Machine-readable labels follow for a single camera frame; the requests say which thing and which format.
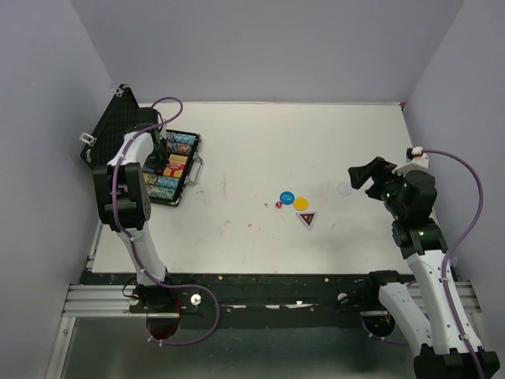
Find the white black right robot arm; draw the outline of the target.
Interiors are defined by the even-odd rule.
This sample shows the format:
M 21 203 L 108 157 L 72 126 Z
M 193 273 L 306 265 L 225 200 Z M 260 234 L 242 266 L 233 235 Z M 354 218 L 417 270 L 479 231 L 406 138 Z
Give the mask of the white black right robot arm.
M 406 284 L 375 282 L 364 288 L 365 304 L 385 308 L 413 352 L 418 378 L 491 378 L 500 368 L 494 351 L 486 351 L 466 316 L 440 227 L 432 218 L 436 180 L 428 172 L 428 157 L 411 154 L 397 166 L 376 157 L 348 170 L 350 185 L 360 189 L 368 180 L 367 196 L 383 202 L 392 215 L 392 236 L 401 250 L 424 305 L 412 299 Z

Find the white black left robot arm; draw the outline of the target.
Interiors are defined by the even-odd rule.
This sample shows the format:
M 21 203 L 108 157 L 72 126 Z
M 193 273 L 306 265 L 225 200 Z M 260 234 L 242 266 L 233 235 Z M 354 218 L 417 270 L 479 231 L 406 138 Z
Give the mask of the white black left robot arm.
M 93 131 L 91 147 L 95 198 L 101 222 L 124 243 L 136 271 L 133 298 L 144 309 L 168 311 L 174 291 L 149 231 L 151 201 L 142 168 L 160 146 L 158 112 L 151 107 L 106 111 Z

